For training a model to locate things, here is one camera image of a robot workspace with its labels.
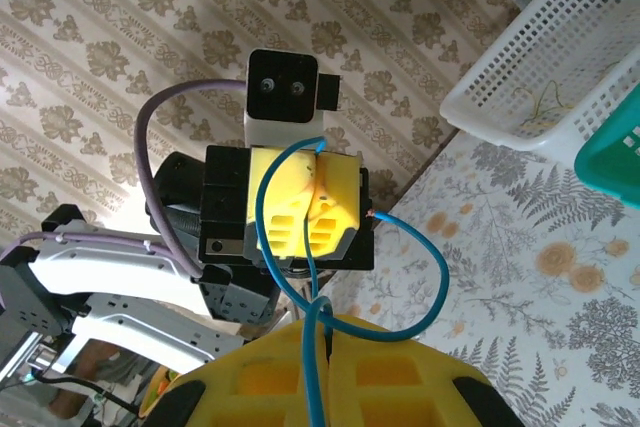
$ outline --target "blue wire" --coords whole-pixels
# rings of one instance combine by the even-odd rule
[[[316,354],[316,325],[320,311],[324,309],[332,315],[331,301],[328,297],[318,297],[309,305],[302,327],[302,366],[304,388],[307,398],[307,410],[312,427],[325,427],[326,419],[322,403],[318,358]]]
[[[309,218],[304,218],[304,250],[307,254],[307,262],[309,263],[309,273],[311,275],[311,298],[318,296],[318,269],[316,269],[316,261],[311,253],[311,244],[309,243]]]
[[[278,268],[273,257],[273,251],[271,250],[271,246],[269,245],[267,230],[265,226],[264,202],[267,188],[269,187],[269,182],[271,182],[271,179],[273,178],[276,170],[285,162],[285,160],[294,152],[321,142],[324,142],[323,137],[314,137],[312,139],[296,142],[295,144],[287,147],[284,151],[282,151],[282,153],[280,153],[280,155],[278,155],[273,163],[267,168],[264,177],[260,182],[260,186],[258,187],[258,192],[256,195],[256,232],[258,241],[262,246],[264,261],[278,287],[280,287],[280,289],[291,299],[291,301],[294,302],[298,307],[300,307],[304,312],[307,312],[309,310],[309,302],[305,300],[304,297],[302,297],[298,292],[296,292],[291,284],[289,284],[282,272],[280,272],[280,269]],[[354,337],[360,337],[362,339],[373,340],[377,342],[398,342],[402,340],[408,340],[420,334],[427,327],[429,327],[442,310],[442,306],[444,305],[444,301],[449,290],[449,268],[447,266],[446,260],[444,259],[440,251],[436,248],[436,246],[433,245],[424,235],[411,227],[409,224],[389,214],[376,213],[374,217],[386,222],[391,222],[397,225],[400,229],[407,231],[407,233],[418,240],[431,253],[431,255],[433,255],[438,264],[438,267],[440,268],[440,287],[438,288],[438,293],[436,294],[436,298],[433,302],[433,305],[431,306],[431,309],[416,324],[396,332],[380,332],[363,327],[358,327],[356,325],[350,324],[348,322],[323,313],[319,315],[318,320],[326,326],[338,330],[339,332],[343,332]]]

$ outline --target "teal basket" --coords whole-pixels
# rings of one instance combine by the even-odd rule
[[[640,85],[580,149],[578,178],[640,209]]]

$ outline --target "beige floral wallpaper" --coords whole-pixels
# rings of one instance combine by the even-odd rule
[[[243,78],[256,47],[315,54],[343,76],[334,150],[360,155],[390,207],[453,129],[447,92],[508,25],[510,0],[0,0],[0,244],[59,203],[109,225],[145,223],[132,154],[152,93]],[[165,105],[149,133],[173,150],[242,145],[244,99],[207,92]]]

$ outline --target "white plastic basket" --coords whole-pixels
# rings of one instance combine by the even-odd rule
[[[640,77],[640,0],[534,0],[444,99],[451,124],[573,167]]]

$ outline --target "table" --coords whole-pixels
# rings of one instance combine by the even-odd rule
[[[459,134],[391,213],[449,262],[449,296],[420,342],[480,368],[529,426],[640,425],[640,211]],[[398,330],[438,282],[424,248],[382,224],[375,270],[338,273],[323,294]]]

